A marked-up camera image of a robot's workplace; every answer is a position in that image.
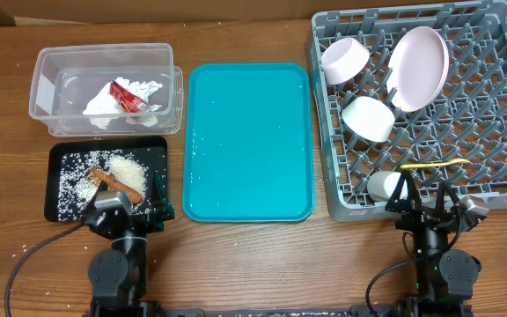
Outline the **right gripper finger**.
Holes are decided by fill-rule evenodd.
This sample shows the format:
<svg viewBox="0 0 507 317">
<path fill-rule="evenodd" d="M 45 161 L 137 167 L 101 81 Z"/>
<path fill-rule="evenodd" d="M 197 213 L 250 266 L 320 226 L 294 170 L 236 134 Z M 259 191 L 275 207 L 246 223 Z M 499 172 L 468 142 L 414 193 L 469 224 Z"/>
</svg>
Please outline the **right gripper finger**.
<svg viewBox="0 0 507 317">
<path fill-rule="evenodd" d="M 400 173 L 396 187 L 389 197 L 385 210 L 388 212 L 418 212 L 422 209 L 422 200 L 409 170 Z"/>
<path fill-rule="evenodd" d="M 438 184 L 437 187 L 437 196 L 435 203 L 435 211 L 436 212 L 444 212 L 445 211 L 445 197 L 448 196 L 454 205 L 459 203 L 459 198 L 456 195 L 455 191 L 452 187 L 445 181 L 442 181 Z"/>
</svg>

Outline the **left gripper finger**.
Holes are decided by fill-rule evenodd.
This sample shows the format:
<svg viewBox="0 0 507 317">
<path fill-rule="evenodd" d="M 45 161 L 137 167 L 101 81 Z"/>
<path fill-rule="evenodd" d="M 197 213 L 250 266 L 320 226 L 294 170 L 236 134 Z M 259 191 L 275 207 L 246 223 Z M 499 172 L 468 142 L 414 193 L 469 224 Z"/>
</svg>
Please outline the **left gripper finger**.
<svg viewBox="0 0 507 317">
<path fill-rule="evenodd" d="M 174 208 L 166 193 L 164 175 L 160 171 L 155 171 L 152 176 L 151 205 L 157 220 L 175 219 Z"/>
<path fill-rule="evenodd" d="M 84 215 L 85 216 L 90 215 L 91 213 L 93 213 L 97 209 L 97 207 L 95 206 L 96 201 L 98 200 L 99 196 L 103 192 L 106 192 L 107 190 L 108 190 L 108 185 L 105 182 L 101 182 L 98 185 L 95 194 L 93 195 L 91 200 L 86 204 L 86 206 L 84 208 Z"/>
</svg>

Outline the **yellow plastic spoon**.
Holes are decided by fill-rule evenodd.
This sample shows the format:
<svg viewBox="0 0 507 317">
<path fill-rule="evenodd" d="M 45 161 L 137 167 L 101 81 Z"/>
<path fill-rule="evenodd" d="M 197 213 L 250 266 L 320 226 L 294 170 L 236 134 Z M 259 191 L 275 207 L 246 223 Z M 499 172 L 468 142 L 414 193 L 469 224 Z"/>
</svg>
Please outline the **yellow plastic spoon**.
<svg viewBox="0 0 507 317">
<path fill-rule="evenodd" d="M 447 160 L 447 161 L 443 161 L 443 162 L 404 164 L 404 165 L 400 165 L 399 168 L 401 170 L 408 170 L 408 169 L 454 166 L 454 165 L 459 165 L 459 164 L 472 164 L 472 162 L 468 159 L 465 159 L 465 158 L 456 158 L 456 159 L 453 158 L 451 160 Z"/>
</svg>

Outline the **carrot piece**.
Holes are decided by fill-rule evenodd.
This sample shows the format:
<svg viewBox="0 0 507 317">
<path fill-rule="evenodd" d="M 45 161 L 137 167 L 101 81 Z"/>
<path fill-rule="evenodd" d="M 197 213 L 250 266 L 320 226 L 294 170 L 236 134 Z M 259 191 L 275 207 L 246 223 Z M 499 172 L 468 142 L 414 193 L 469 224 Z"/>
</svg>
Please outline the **carrot piece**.
<svg viewBox="0 0 507 317">
<path fill-rule="evenodd" d="M 139 204 L 143 200 L 142 195 L 135 189 L 118 181 L 112 174 L 100 168 L 93 167 L 90 170 L 89 180 L 97 186 L 104 182 L 108 188 L 123 191 L 133 204 Z"/>
</svg>

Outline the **white cup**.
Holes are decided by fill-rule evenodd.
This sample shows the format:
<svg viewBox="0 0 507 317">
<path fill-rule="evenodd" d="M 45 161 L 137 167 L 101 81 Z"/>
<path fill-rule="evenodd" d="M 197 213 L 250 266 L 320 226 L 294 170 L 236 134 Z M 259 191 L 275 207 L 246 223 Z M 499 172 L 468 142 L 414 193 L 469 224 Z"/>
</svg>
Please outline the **white cup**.
<svg viewBox="0 0 507 317">
<path fill-rule="evenodd" d="M 367 192 L 374 202 L 388 201 L 396 189 L 401 173 L 375 172 L 367 182 Z"/>
</svg>

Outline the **white napkin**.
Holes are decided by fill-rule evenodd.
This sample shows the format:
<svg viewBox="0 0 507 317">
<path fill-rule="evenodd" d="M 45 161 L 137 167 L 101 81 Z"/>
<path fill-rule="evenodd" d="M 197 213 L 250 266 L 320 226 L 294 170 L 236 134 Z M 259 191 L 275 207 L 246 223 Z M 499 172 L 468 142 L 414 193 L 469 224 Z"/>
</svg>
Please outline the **white napkin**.
<svg viewBox="0 0 507 317">
<path fill-rule="evenodd" d="M 153 93 L 160 90 L 163 85 L 156 81 L 139 82 L 130 81 L 124 77 L 118 77 L 114 82 L 122 89 L 137 96 L 139 99 L 145 101 L 147 106 L 144 107 L 145 111 L 158 111 L 162 106 L 150 102 L 150 97 Z M 110 92 L 112 82 L 107 83 L 99 93 L 88 102 L 83 114 L 120 114 L 125 113 L 125 108 Z M 127 117 L 127 123 L 141 124 L 146 127 L 151 127 L 158 122 L 155 116 L 148 117 Z"/>
</svg>

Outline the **red snack wrapper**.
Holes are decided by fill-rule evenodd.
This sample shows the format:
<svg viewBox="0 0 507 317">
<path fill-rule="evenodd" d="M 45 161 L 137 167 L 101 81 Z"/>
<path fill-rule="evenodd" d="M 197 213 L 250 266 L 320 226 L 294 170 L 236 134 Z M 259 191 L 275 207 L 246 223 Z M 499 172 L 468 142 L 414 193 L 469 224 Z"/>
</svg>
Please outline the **red snack wrapper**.
<svg viewBox="0 0 507 317">
<path fill-rule="evenodd" d="M 150 105 L 147 101 L 123 88 L 116 81 L 110 83 L 109 94 L 115 99 L 125 113 L 142 113 L 149 111 Z"/>
</svg>

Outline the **small white bowl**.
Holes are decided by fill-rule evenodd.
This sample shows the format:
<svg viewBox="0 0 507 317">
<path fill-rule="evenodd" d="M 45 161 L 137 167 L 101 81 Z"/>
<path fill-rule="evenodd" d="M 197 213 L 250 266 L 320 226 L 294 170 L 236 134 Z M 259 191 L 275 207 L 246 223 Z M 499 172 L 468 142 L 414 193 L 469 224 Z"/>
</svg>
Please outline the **small white bowl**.
<svg viewBox="0 0 507 317">
<path fill-rule="evenodd" d="M 393 128 L 393 112 L 381 101 L 367 96 L 355 98 L 342 110 L 344 123 L 359 136 L 376 143 L 385 142 Z"/>
</svg>

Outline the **large white plate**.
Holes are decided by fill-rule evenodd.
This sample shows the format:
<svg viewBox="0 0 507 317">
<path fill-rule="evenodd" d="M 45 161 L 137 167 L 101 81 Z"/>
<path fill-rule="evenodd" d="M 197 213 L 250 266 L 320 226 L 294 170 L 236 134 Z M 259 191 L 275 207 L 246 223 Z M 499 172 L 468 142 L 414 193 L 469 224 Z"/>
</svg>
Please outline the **large white plate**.
<svg viewBox="0 0 507 317">
<path fill-rule="evenodd" d="M 390 57 L 392 71 L 386 81 L 395 89 L 392 103 L 403 112 L 414 112 L 429 105 L 441 92 L 449 69 L 449 51 L 439 33 L 428 26 L 407 32 Z"/>
</svg>

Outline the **pink rice bowl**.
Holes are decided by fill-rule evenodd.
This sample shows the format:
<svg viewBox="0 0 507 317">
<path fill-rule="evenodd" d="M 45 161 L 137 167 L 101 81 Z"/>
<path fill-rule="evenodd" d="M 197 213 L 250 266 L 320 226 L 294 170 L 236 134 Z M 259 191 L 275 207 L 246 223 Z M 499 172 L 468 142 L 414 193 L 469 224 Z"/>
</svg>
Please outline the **pink rice bowl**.
<svg viewBox="0 0 507 317">
<path fill-rule="evenodd" d="M 345 83 L 368 63 L 370 51 L 355 38 L 344 38 L 330 45 L 321 57 L 321 67 L 328 85 Z"/>
</svg>

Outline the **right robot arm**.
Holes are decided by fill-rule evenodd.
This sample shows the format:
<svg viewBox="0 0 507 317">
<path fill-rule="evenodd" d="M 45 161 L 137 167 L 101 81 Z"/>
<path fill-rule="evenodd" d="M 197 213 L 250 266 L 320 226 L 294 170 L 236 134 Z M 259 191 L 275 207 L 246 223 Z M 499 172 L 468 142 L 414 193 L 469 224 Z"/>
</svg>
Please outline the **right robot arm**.
<svg viewBox="0 0 507 317">
<path fill-rule="evenodd" d="M 481 272 L 481 262 L 454 246 L 463 232 L 472 231 L 489 214 L 486 203 L 478 197 L 462 198 L 450 185 L 437 186 L 435 205 L 423 204 L 411 172 L 401 173 L 387 201 L 386 210 L 399 213 L 395 228 L 410 235 L 412 259 L 416 272 L 416 293 L 397 301 L 392 316 L 471 316 L 465 302 L 473 297 L 474 283 Z"/>
</svg>

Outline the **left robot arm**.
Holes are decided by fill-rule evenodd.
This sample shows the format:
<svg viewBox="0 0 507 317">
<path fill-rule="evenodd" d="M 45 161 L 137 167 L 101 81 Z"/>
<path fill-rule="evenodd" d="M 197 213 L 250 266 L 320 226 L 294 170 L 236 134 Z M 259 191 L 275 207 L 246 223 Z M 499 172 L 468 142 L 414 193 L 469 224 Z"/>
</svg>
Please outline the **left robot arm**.
<svg viewBox="0 0 507 317">
<path fill-rule="evenodd" d="M 164 230 L 164 222 L 175 218 L 165 189 L 165 175 L 151 177 L 151 211 L 131 215 L 131 202 L 119 189 L 107 184 L 82 212 L 83 224 L 91 232 L 110 240 L 110 248 L 95 255 L 88 268 L 92 283 L 91 316 L 156 317 L 164 313 L 158 302 L 143 301 L 147 293 L 147 236 Z"/>
</svg>

